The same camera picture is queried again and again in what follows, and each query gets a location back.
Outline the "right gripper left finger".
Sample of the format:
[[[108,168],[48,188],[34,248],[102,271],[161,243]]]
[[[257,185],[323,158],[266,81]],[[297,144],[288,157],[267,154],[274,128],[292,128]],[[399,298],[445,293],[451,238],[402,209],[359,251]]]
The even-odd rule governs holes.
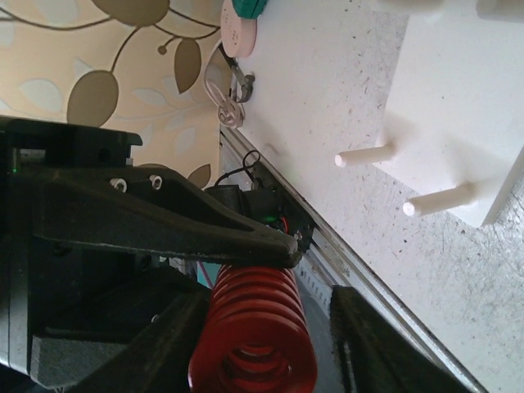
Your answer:
[[[223,206],[171,169],[41,169],[33,233],[55,242],[237,267],[290,269],[296,240]]]

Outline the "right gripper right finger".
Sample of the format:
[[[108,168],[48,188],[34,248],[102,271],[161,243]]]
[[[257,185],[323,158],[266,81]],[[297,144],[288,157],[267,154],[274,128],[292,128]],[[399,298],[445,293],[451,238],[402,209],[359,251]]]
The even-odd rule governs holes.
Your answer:
[[[463,384],[416,350],[353,287],[334,286],[329,307],[345,392],[461,392]]]

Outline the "large red spring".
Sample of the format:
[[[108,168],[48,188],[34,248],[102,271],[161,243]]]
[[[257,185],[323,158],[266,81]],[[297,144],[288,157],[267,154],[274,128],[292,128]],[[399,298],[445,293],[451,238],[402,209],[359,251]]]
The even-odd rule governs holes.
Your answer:
[[[318,369],[291,269],[219,270],[188,367],[193,392],[311,392]]]

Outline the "white peg fixture plate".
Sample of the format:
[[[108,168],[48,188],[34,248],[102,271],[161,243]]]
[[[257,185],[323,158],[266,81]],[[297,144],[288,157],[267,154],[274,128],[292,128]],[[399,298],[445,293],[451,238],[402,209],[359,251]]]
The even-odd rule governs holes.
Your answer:
[[[375,1],[409,22],[373,147],[339,167],[371,164],[410,187],[409,217],[446,211],[495,221],[523,170],[523,4]]]

